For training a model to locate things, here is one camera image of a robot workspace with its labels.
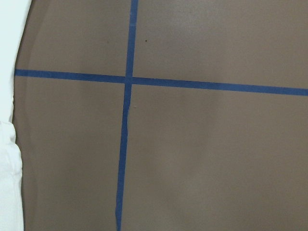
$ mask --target white fabric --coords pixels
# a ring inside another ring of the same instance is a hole
[[[15,144],[14,66],[31,0],[0,0],[0,231],[24,229],[22,161]]]

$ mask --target blue tape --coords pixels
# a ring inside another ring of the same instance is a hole
[[[56,79],[69,79],[69,80],[81,80],[81,81],[108,82],[108,83],[125,82],[125,78],[123,76],[106,76],[106,75],[56,72],[56,71],[16,69],[15,75],[23,77],[56,78]]]
[[[132,84],[308,96],[308,89],[133,77]]]
[[[128,31],[128,48],[127,48],[127,58],[126,58],[123,117],[122,117],[122,129],[121,129],[120,157],[119,157],[119,169],[118,169],[118,176],[117,176],[117,192],[116,192],[115,218],[116,218],[117,231],[121,231],[121,222],[122,222],[125,165],[126,165],[127,142],[128,142],[128,114],[129,114],[129,106],[130,106],[130,99],[131,99],[131,86],[132,86],[133,67],[134,67],[137,10],[138,10],[138,0],[131,0],[129,31]]]

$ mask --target horizontal blue line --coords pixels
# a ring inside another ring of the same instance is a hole
[[[106,75],[96,75],[96,74],[21,70],[21,69],[16,69],[15,75],[24,77],[56,78],[56,79],[95,81],[95,82],[107,82],[107,83],[124,83],[125,81],[125,77],[123,76],[106,76]]]
[[[270,87],[270,86],[244,85],[244,84],[232,84],[232,83],[198,82],[198,81],[172,80],[172,79],[159,79],[159,78],[133,77],[132,84],[161,86],[161,87],[230,90],[230,91],[308,96],[308,89],[301,89],[301,88]]]
[[[70,73],[70,72],[16,69],[15,75],[25,76],[25,77],[125,83],[125,77],[123,76],[107,76],[107,75],[81,74],[81,73]],[[281,95],[308,96],[308,89],[303,89],[303,88],[271,87],[271,86],[245,85],[245,84],[233,84],[233,83],[213,83],[213,82],[198,82],[198,81],[187,81],[187,80],[133,77],[132,84],[161,86],[161,87],[229,90],[229,91],[243,91],[243,92],[255,92],[255,93],[281,94]]]

